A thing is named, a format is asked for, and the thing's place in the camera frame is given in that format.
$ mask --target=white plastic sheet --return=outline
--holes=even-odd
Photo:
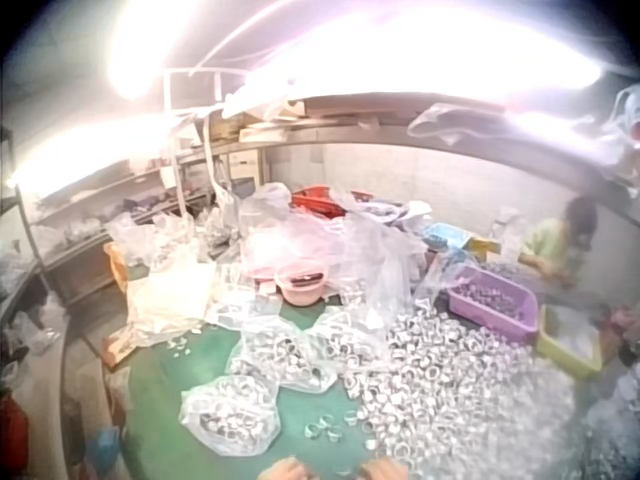
[[[165,342],[200,326],[205,317],[215,264],[194,264],[129,282],[127,323],[141,347]]]

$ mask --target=green table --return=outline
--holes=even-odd
[[[285,305],[281,316],[300,328],[309,328],[324,311],[324,303],[308,308]],[[190,355],[174,358],[176,350],[166,344],[135,352],[123,366],[131,367],[129,388],[134,410],[128,413],[122,452],[136,480],[252,480],[275,461],[295,455],[323,480],[341,478],[334,470],[354,470],[370,453],[364,449],[366,435],[359,427],[342,421],[347,410],[359,406],[349,400],[341,382],[326,393],[311,395],[280,389],[278,409],[282,429],[269,450],[256,457],[221,457],[201,444],[178,421],[181,392],[211,382],[224,374],[229,352],[238,342],[237,332],[205,328],[201,335],[189,333]],[[344,427],[338,443],[326,435],[304,437],[307,423],[331,414]]]

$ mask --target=tiled wall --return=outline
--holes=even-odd
[[[267,151],[272,181],[291,189],[313,184],[363,190],[396,200],[429,202],[436,220],[486,234],[501,206],[532,224],[562,214],[573,193],[519,170],[461,155],[384,145],[311,145]],[[581,289],[612,301],[640,300],[640,229],[607,209]]]

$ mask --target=hand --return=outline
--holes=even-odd
[[[546,260],[539,259],[536,263],[538,271],[545,280],[553,280],[561,275],[560,269]]]
[[[368,480],[407,480],[409,478],[409,469],[389,457],[365,463],[362,470],[368,474]]]
[[[258,480],[307,480],[313,474],[296,457],[277,461],[258,476]]]

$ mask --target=red container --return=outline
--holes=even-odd
[[[363,192],[351,192],[358,202],[368,202],[373,195]],[[342,217],[346,212],[329,197],[329,187],[316,185],[294,192],[292,203],[304,207],[327,218]]]

